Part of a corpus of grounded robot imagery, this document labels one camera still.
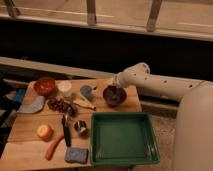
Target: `blue sponge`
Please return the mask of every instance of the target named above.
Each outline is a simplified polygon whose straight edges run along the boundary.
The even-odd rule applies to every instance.
[[[68,147],[65,161],[68,163],[87,163],[88,149]]]

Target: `black wall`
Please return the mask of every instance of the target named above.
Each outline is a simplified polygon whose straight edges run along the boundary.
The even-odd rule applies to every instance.
[[[147,62],[153,74],[213,80],[213,42],[0,20],[0,56],[108,72]]]

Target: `green plastic tray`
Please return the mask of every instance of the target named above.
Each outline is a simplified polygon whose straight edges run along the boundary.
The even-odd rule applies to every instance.
[[[159,152],[147,113],[94,113],[91,125],[92,165],[159,162]]]

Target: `orange bowl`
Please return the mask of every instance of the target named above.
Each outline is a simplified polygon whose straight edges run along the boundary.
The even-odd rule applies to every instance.
[[[51,77],[42,77],[35,82],[34,90],[41,96],[48,96],[56,90],[55,80]]]

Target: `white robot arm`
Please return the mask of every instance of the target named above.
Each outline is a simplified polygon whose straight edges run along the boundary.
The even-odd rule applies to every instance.
[[[151,75],[139,63],[113,79],[119,87],[136,85],[143,94],[180,102],[175,133],[173,171],[213,171],[213,83]]]

